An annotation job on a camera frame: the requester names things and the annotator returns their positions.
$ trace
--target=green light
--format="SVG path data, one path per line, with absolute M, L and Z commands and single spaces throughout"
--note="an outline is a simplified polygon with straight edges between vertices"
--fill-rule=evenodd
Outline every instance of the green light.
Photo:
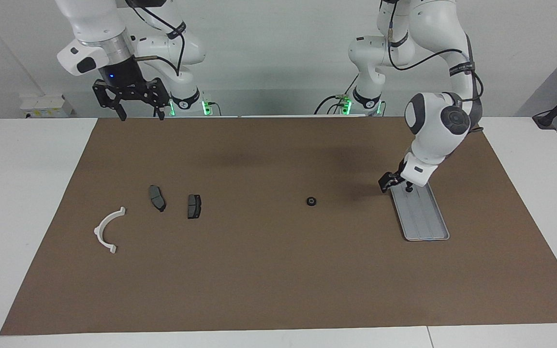
M 203 113 L 205 116 L 210 116 L 212 114 L 212 106 L 207 105 L 205 101 L 201 101 L 201 104 L 203 104 Z
M 171 105 L 171 115 L 175 116 L 175 105 L 173 105 L 173 99 L 169 101 L 169 104 Z
M 352 112 L 352 101 L 349 98 L 346 98 L 345 101 L 347 104 L 343 106 L 343 115 L 349 115 Z

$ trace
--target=brown mat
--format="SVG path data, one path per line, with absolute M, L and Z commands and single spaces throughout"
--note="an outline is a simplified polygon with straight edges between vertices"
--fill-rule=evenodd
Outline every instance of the brown mat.
M 557 322 L 557 260 L 484 135 L 431 181 L 451 239 L 402 238 L 377 181 L 412 139 L 396 118 L 100 119 L 1 334 Z M 112 255 L 93 229 L 120 206 Z

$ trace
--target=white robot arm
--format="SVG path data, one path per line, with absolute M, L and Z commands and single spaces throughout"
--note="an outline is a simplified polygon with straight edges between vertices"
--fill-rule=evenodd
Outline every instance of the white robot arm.
M 387 37 L 378 37 L 377 41 L 373 37 L 357 38 L 352 43 L 352 48 L 362 51 L 350 52 L 350 57 L 360 58 L 352 59 L 360 70 L 360 81 L 353 91 L 359 104 L 359 97 L 379 98 L 384 86 L 383 79 L 370 73 L 370 67 L 381 75 L 382 66 L 407 70 L 435 56 L 442 57 L 449 66 L 453 92 L 418 93 L 413 97 L 405 108 L 405 121 L 416 139 L 399 170 L 380 179 L 384 192 L 403 181 L 408 181 L 409 187 L 423 187 L 482 117 L 483 86 L 475 72 L 470 39 L 459 24 L 455 0 L 383 0 L 378 27 L 382 32 L 387 29 Z M 434 55 L 400 68 L 413 59 L 414 43 Z M 371 103 L 363 105 L 365 110 L 371 109 L 368 106 Z
M 173 0 L 126 0 L 146 23 L 166 34 L 140 39 L 138 57 L 117 14 L 115 0 L 55 1 L 71 23 L 76 38 L 58 54 L 58 60 L 73 75 L 100 71 L 103 79 L 95 82 L 93 90 L 102 107 L 116 110 L 122 121 L 126 119 L 119 104 L 122 100 L 152 105 L 160 119 L 164 119 L 164 108 L 171 100 L 180 110 L 201 109 L 201 93 L 192 73 L 183 65 L 203 61 L 205 49 L 186 32 L 186 24 L 178 16 Z M 146 81 L 138 61 L 157 69 L 165 82 L 160 78 Z

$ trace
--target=white table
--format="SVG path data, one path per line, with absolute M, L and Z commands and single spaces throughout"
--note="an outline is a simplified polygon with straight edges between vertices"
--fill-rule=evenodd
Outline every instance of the white table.
M 0 329 L 95 119 L 0 119 Z M 487 139 L 557 257 L 557 134 L 486 118 Z M 0 337 L 0 347 L 557 347 L 557 324 Z

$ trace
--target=white curved object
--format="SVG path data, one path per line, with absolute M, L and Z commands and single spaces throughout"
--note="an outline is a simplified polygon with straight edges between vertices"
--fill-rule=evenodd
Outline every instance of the white curved object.
M 98 237 L 98 241 L 100 242 L 100 244 L 104 245 L 105 247 L 108 247 L 109 250 L 111 251 L 111 254 L 115 254 L 115 251 L 117 250 L 117 246 L 105 242 L 104 239 L 102 238 L 102 233 L 104 232 L 104 228 L 106 227 L 106 225 L 109 224 L 109 222 L 113 221 L 115 218 L 124 216 L 125 214 L 126 214 L 126 208 L 122 207 L 121 209 L 119 209 L 119 211 L 110 213 L 106 218 L 104 218 L 104 220 L 102 220 L 102 222 L 100 222 L 100 225 L 98 225 L 98 227 L 93 229 L 93 234 L 95 234 Z

